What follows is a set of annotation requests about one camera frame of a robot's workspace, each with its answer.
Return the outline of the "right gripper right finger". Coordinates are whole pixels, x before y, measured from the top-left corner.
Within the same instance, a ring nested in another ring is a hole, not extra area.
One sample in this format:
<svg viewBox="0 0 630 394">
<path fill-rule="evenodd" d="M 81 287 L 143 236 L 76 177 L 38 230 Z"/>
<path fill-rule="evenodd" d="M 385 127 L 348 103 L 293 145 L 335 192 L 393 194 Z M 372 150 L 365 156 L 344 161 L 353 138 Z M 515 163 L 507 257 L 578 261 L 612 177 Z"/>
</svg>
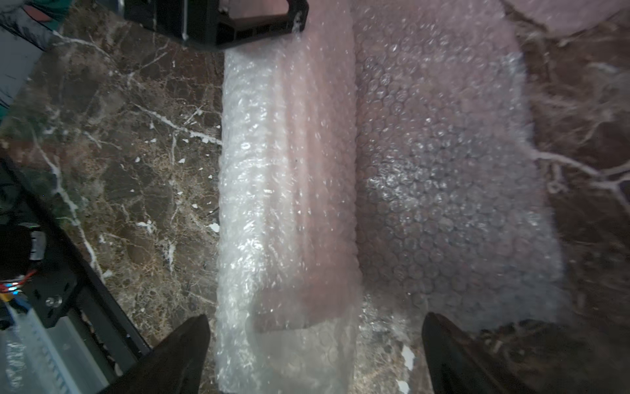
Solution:
<svg viewBox="0 0 630 394">
<path fill-rule="evenodd" d="M 435 393 L 534 392 L 443 315 L 426 315 L 422 340 Z"/>
</svg>

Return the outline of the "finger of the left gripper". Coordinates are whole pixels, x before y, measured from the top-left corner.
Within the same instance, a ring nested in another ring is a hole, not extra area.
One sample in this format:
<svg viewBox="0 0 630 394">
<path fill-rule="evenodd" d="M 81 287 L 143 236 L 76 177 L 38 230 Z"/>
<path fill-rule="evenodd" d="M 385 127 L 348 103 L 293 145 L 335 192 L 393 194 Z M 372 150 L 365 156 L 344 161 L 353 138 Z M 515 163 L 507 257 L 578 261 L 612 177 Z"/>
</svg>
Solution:
<svg viewBox="0 0 630 394">
<path fill-rule="evenodd" d="M 192 49 L 232 49 L 263 39 L 302 32 L 309 5 L 289 1 L 280 15 L 233 19 L 218 1 L 99 1 L 126 21 Z"/>
</svg>

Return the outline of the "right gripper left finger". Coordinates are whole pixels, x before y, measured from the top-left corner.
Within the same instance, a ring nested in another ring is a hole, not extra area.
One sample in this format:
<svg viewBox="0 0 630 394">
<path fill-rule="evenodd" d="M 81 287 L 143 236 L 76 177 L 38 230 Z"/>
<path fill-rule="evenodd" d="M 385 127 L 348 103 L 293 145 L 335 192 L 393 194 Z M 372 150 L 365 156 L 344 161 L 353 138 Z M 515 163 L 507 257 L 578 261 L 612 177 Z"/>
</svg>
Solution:
<svg viewBox="0 0 630 394">
<path fill-rule="evenodd" d="M 210 338 L 206 315 L 189 318 L 102 392 L 197 394 Z"/>
</svg>

